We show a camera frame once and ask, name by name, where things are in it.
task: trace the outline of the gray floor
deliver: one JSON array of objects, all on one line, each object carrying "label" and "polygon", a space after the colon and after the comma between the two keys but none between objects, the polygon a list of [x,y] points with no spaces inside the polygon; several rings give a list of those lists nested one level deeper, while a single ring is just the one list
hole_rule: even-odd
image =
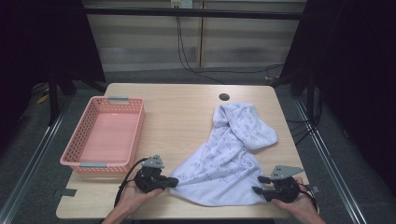
[{"label": "gray floor", "polygon": [[[263,68],[235,68],[234,71],[256,71],[261,69]],[[265,76],[275,77],[278,74],[279,69],[271,70],[268,74],[265,72],[245,74],[209,72],[200,75],[216,78],[225,84],[265,85],[268,84]],[[184,69],[107,73],[106,78],[107,84],[112,82],[219,84],[217,81],[198,76]],[[61,220],[55,215],[60,199],[53,197],[53,192],[64,188],[71,174],[71,170],[68,167],[63,167],[59,164],[59,159],[88,100],[91,96],[102,94],[82,83],[78,82],[76,84],[78,93],[73,97],[70,106],[65,111],[63,124],[52,139],[50,147],[46,151],[33,181],[30,183],[30,188],[26,191],[21,204],[18,204],[19,209],[15,213],[12,223],[95,223],[98,221]],[[295,99],[290,96],[289,86],[276,88],[276,94],[285,118],[287,120],[301,120],[302,118],[296,109]],[[48,129],[50,105],[48,101],[37,105],[35,100],[38,97],[39,94],[33,95],[32,102],[24,113],[15,137],[11,139],[7,146],[7,153],[0,159],[1,206],[5,205],[7,198],[18,184],[20,176],[22,176],[42,136]],[[60,102],[61,104],[62,102],[67,102],[67,98],[61,97]],[[306,128],[301,123],[290,122],[289,125],[291,134],[297,142],[306,133]],[[359,203],[367,223],[396,223],[395,199],[390,195],[387,187],[376,172],[362,158],[356,145],[345,139],[342,124],[337,121],[332,111],[325,104],[318,130],[352,195]],[[297,149],[311,184],[320,188],[317,198],[322,217],[327,223],[353,223],[310,135],[297,146]],[[230,220],[207,220],[205,223],[222,222],[232,223]],[[260,220],[249,221],[249,223],[256,222],[259,223]],[[276,220],[276,223],[296,223],[296,221],[292,219]]]}]

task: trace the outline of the wooden table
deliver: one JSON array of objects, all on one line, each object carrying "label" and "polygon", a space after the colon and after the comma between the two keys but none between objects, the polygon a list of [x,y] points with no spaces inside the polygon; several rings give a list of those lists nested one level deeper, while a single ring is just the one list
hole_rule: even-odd
[{"label": "wooden table", "polygon": [[[227,93],[230,100],[221,101]],[[256,106],[261,119],[276,130],[278,142],[259,150],[255,156],[266,175],[277,164],[303,167],[290,135],[274,89],[264,86],[110,84],[106,96],[134,96],[145,99],[146,117],[136,160],[160,154],[163,175],[186,160],[209,136],[217,105],[247,102]],[[305,173],[299,174],[307,183]],[[63,196],[57,209],[60,218],[102,218],[112,209],[121,175],[70,176],[68,189],[74,197]],[[251,206],[205,207],[179,199],[166,190],[135,212],[135,219],[158,218],[280,218],[290,215],[271,203]]]}]

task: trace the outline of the white towel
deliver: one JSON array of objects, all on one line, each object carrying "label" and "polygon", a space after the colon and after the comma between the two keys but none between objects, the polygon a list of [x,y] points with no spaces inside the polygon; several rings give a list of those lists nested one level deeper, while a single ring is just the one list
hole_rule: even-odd
[{"label": "white towel", "polygon": [[277,141],[252,104],[233,103],[215,109],[209,139],[170,176],[179,180],[171,193],[206,206],[265,202],[252,186],[261,187],[260,164],[250,150]]}]

